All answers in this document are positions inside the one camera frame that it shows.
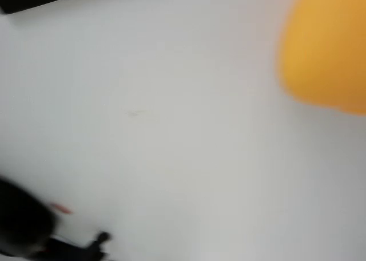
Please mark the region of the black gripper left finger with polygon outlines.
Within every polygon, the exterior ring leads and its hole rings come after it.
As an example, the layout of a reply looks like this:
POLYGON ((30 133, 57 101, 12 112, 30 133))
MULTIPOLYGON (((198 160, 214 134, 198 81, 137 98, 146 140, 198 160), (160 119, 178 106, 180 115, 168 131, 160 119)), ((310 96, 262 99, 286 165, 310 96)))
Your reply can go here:
POLYGON ((16 184, 1 178, 1 254, 28 257, 44 248, 55 214, 16 184))

